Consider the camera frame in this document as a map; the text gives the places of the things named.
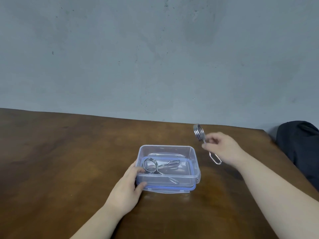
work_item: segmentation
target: left arm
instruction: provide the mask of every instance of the left arm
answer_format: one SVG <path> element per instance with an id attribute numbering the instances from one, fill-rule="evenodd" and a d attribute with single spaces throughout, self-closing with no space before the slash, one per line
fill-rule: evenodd
<path id="1" fill-rule="evenodd" d="M 99 209 L 71 239 L 108 239 L 121 218 L 129 213 L 137 204 L 146 183 L 135 188 L 137 173 L 143 172 L 141 167 L 131 164 L 124 176 L 117 182 L 105 204 Z"/>

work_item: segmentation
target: brown tabletop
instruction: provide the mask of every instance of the brown tabletop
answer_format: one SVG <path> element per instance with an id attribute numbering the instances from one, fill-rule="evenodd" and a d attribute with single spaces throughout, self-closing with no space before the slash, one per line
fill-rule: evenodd
<path id="1" fill-rule="evenodd" d="M 232 136 L 319 200 L 263 130 L 202 127 Z M 192 124 L 11 109 L 0 109 L 0 238 L 71 237 L 105 203 L 144 144 L 192 146 L 201 181 L 185 194 L 143 192 L 114 238 L 276 238 L 241 175 L 213 163 Z"/>

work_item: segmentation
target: concrete wall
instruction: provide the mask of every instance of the concrete wall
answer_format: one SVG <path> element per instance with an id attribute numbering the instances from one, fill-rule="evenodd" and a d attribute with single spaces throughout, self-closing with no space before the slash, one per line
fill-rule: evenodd
<path id="1" fill-rule="evenodd" d="M 319 0 L 0 0 L 0 107 L 319 126 Z"/>

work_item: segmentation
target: black bag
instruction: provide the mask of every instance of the black bag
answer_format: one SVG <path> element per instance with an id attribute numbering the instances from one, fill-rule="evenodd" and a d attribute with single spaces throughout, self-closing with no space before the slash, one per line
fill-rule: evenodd
<path id="1" fill-rule="evenodd" d="M 319 131 L 309 122 L 281 124 L 276 144 L 319 191 Z"/>

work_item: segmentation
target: plastic container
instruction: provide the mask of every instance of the plastic container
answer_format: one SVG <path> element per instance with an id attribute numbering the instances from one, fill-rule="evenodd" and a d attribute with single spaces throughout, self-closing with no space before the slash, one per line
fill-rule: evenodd
<path id="1" fill-rule="evenodd" d="M 142 166 L 146 158 L 153 158 L 158 165 L 171 160 L 179 160 L 178 164 L 159 167 L 154 174 L 138 174 L 137 184 L 147 182 L 144 190 L 158 193 L 189 193 L 196 188 L 201 178 L 194 148 L 190 146 L 143 145 L 138 152 L 136 166 Z"/>

